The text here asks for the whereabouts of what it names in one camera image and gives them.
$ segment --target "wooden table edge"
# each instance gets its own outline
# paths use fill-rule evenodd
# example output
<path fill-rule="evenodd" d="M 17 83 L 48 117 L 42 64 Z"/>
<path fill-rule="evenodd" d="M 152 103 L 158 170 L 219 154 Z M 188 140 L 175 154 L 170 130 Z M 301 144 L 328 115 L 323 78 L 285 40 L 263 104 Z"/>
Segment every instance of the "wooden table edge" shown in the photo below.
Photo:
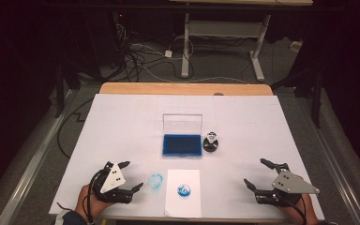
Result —
<path fill-rule="evenodd" d="M 267 84 L 105 82 L 100 94 L 188 95 L 188 96 L 273 96 Z"/>

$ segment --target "blue circle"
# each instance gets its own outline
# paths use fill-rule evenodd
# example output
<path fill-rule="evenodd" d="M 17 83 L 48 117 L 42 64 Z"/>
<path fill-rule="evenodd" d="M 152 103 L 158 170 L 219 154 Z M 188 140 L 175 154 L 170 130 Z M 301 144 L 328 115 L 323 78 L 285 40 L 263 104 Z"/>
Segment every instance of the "blue circle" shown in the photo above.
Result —
<path fill-rule="evenodd" d="M 188 185 L 181 185 L 177 188 L 177 193 L 181 197 L 187 197 L 189 194 L 191 194 L 191 188 Z"/>
<path fill-rule="evenodd" d="M 148 186 L 153 190 L 158 190 L 162 184 L 163 177 L 160 174 L 153 174 L 148 179 Z"/>

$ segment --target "white tabletop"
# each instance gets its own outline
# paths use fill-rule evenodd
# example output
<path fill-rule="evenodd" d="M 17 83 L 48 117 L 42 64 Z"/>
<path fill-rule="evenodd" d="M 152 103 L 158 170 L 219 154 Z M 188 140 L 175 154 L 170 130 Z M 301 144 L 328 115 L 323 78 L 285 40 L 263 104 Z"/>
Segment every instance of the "white tabletop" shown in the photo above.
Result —
<path fill-rule="evenodd" d="M 201 158 L 162 158 L 164 113 L 202 114 L 202 135 L 215 131 L 218 150 L 203 151 Z M 260 158 L 286 162 L 310 182 L 277 97 L 98 94 L 49 213 L 61 212 L 57 202 L 75 206 L 81 186 L 107 161 L 130 161 L 121 188 L 144 186 L 130 204 L 107 208 L 104 218 L 169 219 L 164 215 L 168 170 L 200 170 L 200 220 L 283 220 L 274 206 L 257 204 L 244 183 L 246 178 L 256 188 L 272 189 L 278 174 Z M 158 190 L 148 186 L 153 174 L 163 177 Z M 311 197 L 323 219 L 316 196 Z"/>

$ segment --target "desk leg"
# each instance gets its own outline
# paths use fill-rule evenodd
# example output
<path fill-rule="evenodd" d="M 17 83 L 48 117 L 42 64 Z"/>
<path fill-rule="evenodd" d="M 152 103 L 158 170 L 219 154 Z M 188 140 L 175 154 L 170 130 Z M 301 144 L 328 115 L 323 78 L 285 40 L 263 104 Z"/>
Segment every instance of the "desk leg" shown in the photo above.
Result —
<path fill-rule="evenodd" d="M 181 65 L 181 76 L 188 77 L 188 60 L 189 60 L 189 49 L 188 49 L 188 38 L 189 38 L 189 13 L 186 13 L 184 29 L 184 50 L 183 50 L 183 63 Z"/>
<path fill-rule="evenodd" d="M 271 15 L 266 15 L 264 17 L 264 22 L 262 23 L 262 28 L 260 29 L 259 37 L 257 39 L 256 50 L 249 52 L 250 60 L 253 65 L 253 68 L 254 68 L 254 71 L 256 74 L 256 78 L 259 82 L 264 81 L 264 76 L 263 76 L 262 67 L 260 66 L 260 63 L 259 63 L 258 56 L 259 56 L 260 49 L 262 48 L 262 45 L 263 45 L 265 32 L 267 31 L 267 27 L 268 27 L 268 23 L 270 22 L 270 18 L 271 18 Z"/>
<path fill-rule="evenodd" d="M 312 121 L 317 128 L 321 128 L 320 125 L 320 107 L 321 107 L 321 88 L 323 86 L 323 72 L 321 70 L 317 71 L 316 81 L 314 86 L 314 93 L 312 99 L 312 109 L 311 109 L 311 117 Z"/>
<path fill-rule="evenodd" d="M 64 109 L 64 86 L 61 63 L 56 69 L 56 94 L 57 94 L 57 112 L 55 118 L 58 118 Z"/>

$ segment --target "blue object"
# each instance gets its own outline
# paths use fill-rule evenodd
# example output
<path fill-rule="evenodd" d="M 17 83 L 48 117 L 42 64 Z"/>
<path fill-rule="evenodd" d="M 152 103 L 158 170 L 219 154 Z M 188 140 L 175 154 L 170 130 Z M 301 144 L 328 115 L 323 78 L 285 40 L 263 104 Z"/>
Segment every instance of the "blue object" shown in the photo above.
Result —
<path fill-rule="evenodd" d="M 160 186 L 162 185 L 163 177 L 160 174 L 152 174 L 148 179 L 148 186 L 157 191 L 159 190 Z"/>
<path fill-rule="evenodd" d="M 164 157 L 201 157 L 203 155 L 201 135 L 165 134 Z"/>
<path fill-rule="evenodd" d="M 177 188 L 177 193 L 181 197 L 187 197 L 189 194 L 191 194 L 191 188 L 188 185 L 181 185 Z"/>

